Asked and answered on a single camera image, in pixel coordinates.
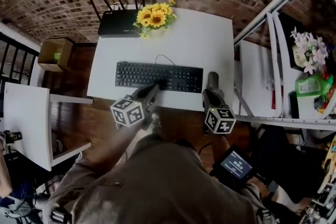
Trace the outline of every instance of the green bottle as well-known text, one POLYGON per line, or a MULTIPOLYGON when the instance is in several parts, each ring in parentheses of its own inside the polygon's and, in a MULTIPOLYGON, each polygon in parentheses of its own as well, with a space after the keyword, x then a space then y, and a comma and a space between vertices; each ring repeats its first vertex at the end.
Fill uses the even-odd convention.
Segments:
POLYGON ((298 79, 295 82, 296 95, 297 97, 318 97, 326 95, 332 86, 333 81, 333 76, 330 76, 328 80, 324 80, 319 75, 312 75, 305 79, 298 79))

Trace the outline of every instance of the qr code cube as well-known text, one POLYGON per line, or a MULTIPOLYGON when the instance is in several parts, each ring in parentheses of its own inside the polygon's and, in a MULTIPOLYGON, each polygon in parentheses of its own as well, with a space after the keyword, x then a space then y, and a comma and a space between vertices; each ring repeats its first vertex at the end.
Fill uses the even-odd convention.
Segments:
POLYGON ((231 109, 209 108, 205 118, 205 124, 214 134, 229 134, 231 133, 236 118, 231 109))
POLYGON ((111 106, 115 122, 124 126, 132 126, 144 119, 142 104, 129 99, 119 99, 111 106))

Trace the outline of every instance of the bottle label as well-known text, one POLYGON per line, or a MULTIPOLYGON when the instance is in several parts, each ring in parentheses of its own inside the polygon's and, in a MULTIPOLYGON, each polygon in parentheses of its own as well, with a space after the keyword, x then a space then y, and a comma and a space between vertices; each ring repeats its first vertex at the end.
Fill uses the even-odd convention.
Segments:
POLYGON ((316 79, 307 79, 299 83, 299 93, 319 92, 321 85, 316 79))

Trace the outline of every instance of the flower center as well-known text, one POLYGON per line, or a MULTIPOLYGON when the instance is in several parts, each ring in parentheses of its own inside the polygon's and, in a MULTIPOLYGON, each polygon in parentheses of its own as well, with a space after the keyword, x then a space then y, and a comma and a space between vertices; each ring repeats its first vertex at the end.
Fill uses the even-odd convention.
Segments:
POLYGON ((160 18, 160 17, 154 17, 154 18, 153 18, 153 21, 154 21, 155 23, 159 23, 159 22, 161 22, 161 18, 160 18))

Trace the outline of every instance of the cardboard box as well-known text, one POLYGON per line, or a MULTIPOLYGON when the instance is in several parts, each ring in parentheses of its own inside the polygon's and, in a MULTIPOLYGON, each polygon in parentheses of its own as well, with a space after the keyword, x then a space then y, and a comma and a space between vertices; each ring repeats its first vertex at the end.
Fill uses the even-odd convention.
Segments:
POLYGON ((47 39, 43 42, 37 63, 42 69, 53 72, 62 72, 67 66, 72 49, 72 43, 65 38, 47 39), (54 54, 60 52, 58 62, 54 54))

